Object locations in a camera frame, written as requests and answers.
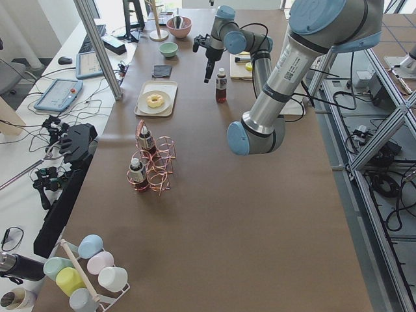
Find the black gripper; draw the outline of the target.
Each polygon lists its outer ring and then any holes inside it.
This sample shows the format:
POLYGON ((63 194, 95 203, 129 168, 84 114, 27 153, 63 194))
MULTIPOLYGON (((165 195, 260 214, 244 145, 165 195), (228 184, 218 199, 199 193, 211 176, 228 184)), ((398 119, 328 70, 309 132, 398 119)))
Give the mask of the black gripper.
POLYGON ((208 83, 213 74, 213 62, 217 62, 222 58, 222 54, 224 52, 224 45, 221 40, 218 40, 211 35, 207 35, 205 44, 205 56, 208 60, 205 68, 204 83, 208 83))

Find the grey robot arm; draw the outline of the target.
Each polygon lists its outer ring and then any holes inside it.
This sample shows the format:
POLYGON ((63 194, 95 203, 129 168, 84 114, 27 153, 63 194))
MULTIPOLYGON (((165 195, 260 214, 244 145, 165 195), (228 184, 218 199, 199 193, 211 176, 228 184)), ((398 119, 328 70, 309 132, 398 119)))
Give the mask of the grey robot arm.
POLYGON ((255 96, 261 89, 271 72, 270 52, 273 42, 268 34, 256 34, 242 29, 235 22, 235 10, 227 5, 217 8, 211 32, 194 39, 194 45, 206 48, 204 82, 208 83, 214 72, 215 63, 222 58, 224 51, 231 54, 248 52, 253 65, 253 89, 255 96))
POLYGON ((257 89, 253 107, 227 129, 232 152, 249 155, 275 151, 285 135, 280 112, 315 59, 329 51, 347 53, 376 46, 382 32, 383 7, 383 1, 295 1, 289 12, 285 45, 272 67, 272 40, 241 29, 234 21, 235 10, 219 6, 210 34, 194 39, 194 49, 206 49, 204 81, 209 82, 224 50, 231 54, 247 51, 257 89))

